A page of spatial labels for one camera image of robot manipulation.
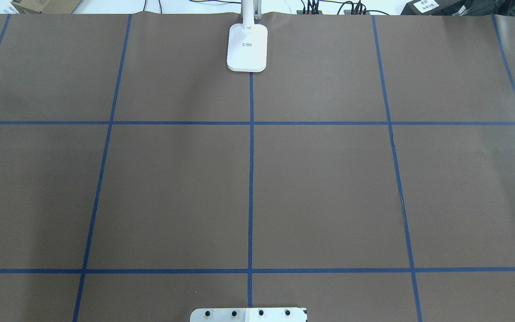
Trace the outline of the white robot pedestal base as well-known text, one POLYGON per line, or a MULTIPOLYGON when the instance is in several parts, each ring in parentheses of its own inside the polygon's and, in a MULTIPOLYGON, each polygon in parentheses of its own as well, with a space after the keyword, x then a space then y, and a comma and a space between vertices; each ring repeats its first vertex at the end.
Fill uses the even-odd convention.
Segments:
POLYGON ((306 308, 200 308, 190 314, 190 322, 307 322, 306 308))

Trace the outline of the white desk lamp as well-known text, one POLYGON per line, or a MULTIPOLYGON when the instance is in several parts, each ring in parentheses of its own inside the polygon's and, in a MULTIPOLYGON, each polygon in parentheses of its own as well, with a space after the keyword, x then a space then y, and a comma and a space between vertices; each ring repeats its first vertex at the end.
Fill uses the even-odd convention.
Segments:
POLYGON ((261 0, 242 0, 242 22, 229 29, 226 64, 235 72, 263 72, 266 69, 269 31, 262 19, 261 0))

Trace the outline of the cardboard box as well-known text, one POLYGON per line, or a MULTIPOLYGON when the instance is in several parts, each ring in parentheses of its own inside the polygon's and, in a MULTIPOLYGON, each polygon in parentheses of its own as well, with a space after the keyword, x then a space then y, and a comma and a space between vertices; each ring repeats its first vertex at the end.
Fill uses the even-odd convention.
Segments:
POLYGON ((20 14, 72 14, 81 0, 11 0, 20 14))

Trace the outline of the black usb hub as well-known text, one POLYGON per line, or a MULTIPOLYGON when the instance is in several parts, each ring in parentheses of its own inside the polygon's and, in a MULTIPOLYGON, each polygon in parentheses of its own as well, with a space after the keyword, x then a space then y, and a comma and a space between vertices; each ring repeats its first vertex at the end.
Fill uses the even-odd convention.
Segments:
POLYGON ((297 10, 297 14, 302 15, 320 15, 322 14, 320 10, 320 0, 301 0, 302 8, 297 10))

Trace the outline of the brown paper table cover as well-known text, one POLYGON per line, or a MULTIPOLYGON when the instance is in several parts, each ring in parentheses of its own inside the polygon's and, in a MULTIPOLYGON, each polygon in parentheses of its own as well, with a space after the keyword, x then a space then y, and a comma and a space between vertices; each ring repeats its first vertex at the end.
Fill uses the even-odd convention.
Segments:
POLYGON ((0 322, 515 322, 515 17, 0 14, 0 322))

